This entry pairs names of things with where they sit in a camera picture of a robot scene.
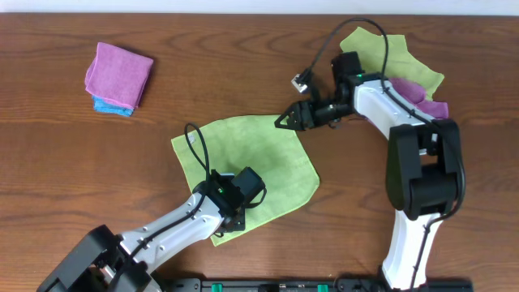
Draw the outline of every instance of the blue cloth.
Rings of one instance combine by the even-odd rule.
[[[103,101],[102,98],[92,96],[94,100],[94,110],[100,113],[108,113],[108,114],[120,114],[125,117],[130,117],[133,114],[132,109],[126,109],[121,106],[111,105]]]

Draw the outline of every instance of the purple cloth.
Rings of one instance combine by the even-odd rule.
[[[100,42],[84,80],[86,90],[106,103],[133,110],[139,105],[152,64],[151,58]]]
[[[389,78],[389,81],[392,87],[408,102],[416,105],[417,109],[425,114],[430,114],[434,118],[448,118],[447,102],[426,100],[426,90],[420,84],[405,78]]]

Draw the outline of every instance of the green cloth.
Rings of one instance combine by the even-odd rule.
[[[422,85],[427,91],[427,99],[432,101],[432,94],[440,86],[444,75],[434,72],[415,59],[407,50],[405,37],[389,35],[389,57],[385,75],[400,77]],[[385,44],[381,36],[357,28],[341,42],[343,52],[357,51],[358,58],[366,73],[380,72],[384,60]]]
[[[250,166],[264,180],[268,190],[260,206],[246,210],[246,230],[225,234],[223,238],[212,236],[215,246],[303,206],[319,186],[319,176],[295,131],[275,128],[277,118],[277,115],[227,118],[200,129],[208,147],[211,169],[238,174]],[[199,137],[192,133],[193,148],[203,161]],[[187,184],[193,189],[205,180],[204,169],[191,153],[184,135],[172,139],[171,143]],[[259,201],[261,195],[253,202]]]

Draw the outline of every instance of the stack of folded cloth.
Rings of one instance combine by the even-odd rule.
[[[151,58],[98,43],[96,57],[84,80],[86,91],[92,94],[94,110],[131,116],[139,105],[152,64]]]

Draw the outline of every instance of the wooden table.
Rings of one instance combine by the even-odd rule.
[[[301,98],[290,80],[344,18],[0,15],[0,290],[34,291],[98,225],[130,230],[179,206],[189,189],[169,140],[187,121],[282,112]],[[461,127],[466,200],[441,226],[427,275],[470,277],[479,292],[516,290],[519,19],[373,19],[445,74],[435,99],[448,101]],[[330,86],[328,62],[354,28],[340,32],[315,69]],[[92,110],[84,74],[98,41],[155,59],[131,118]],[[384,191],[387,142],[362,121],[299,138],[321,178],[308,204],[220,247],[196,243],[160,272],[375,273],[394,220]]]

